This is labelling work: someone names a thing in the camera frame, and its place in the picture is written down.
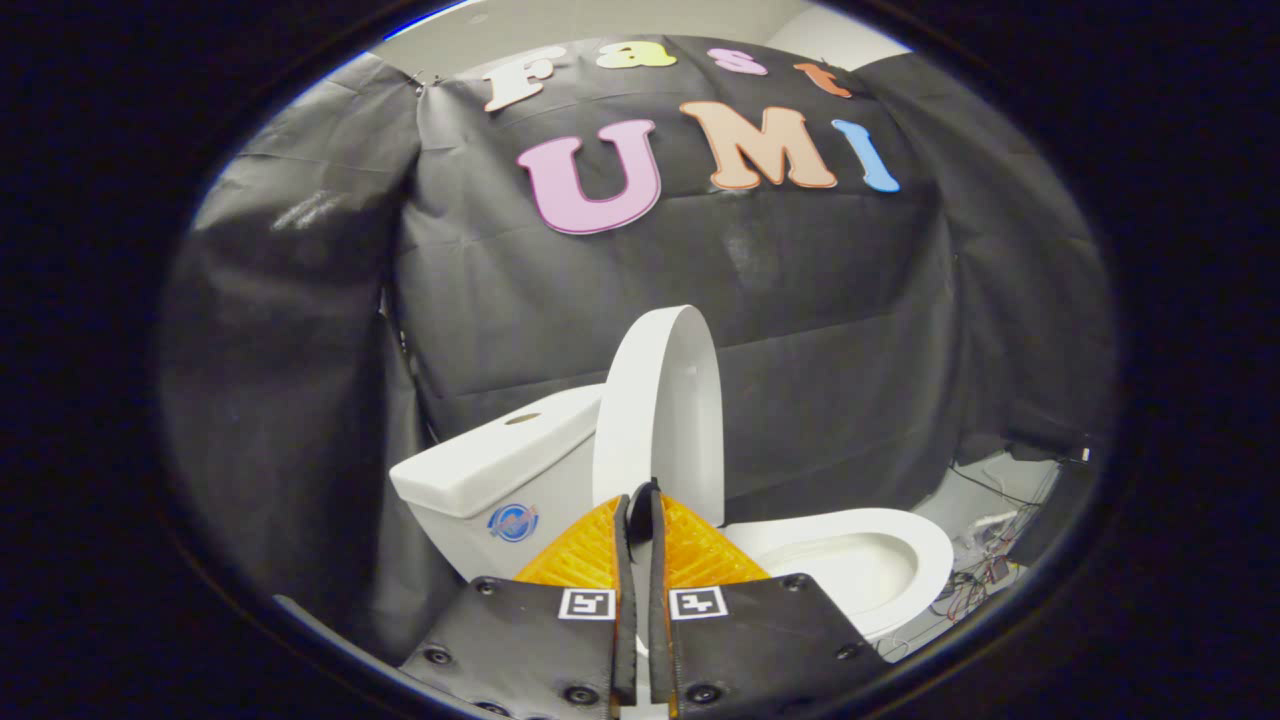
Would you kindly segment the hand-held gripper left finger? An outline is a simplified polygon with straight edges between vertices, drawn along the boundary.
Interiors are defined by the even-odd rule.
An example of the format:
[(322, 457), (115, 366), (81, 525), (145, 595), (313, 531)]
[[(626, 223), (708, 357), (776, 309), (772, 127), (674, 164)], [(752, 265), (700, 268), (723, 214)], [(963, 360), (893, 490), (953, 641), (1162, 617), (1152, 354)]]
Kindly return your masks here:
[(512, 578), (471, 580), (401, 671), (502, 719), (617, 719), (637, 675), (628, 505), (595, 506)]

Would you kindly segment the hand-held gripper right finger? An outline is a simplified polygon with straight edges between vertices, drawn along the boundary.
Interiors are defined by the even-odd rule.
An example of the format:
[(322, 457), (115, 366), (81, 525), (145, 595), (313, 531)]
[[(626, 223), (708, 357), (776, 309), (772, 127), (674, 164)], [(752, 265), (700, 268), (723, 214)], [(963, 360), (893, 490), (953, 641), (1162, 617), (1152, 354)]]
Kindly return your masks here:
[(890, 665), (818, 580), (772, 577), (655, 487), (652, 698), (672, 719), (838, 719)]

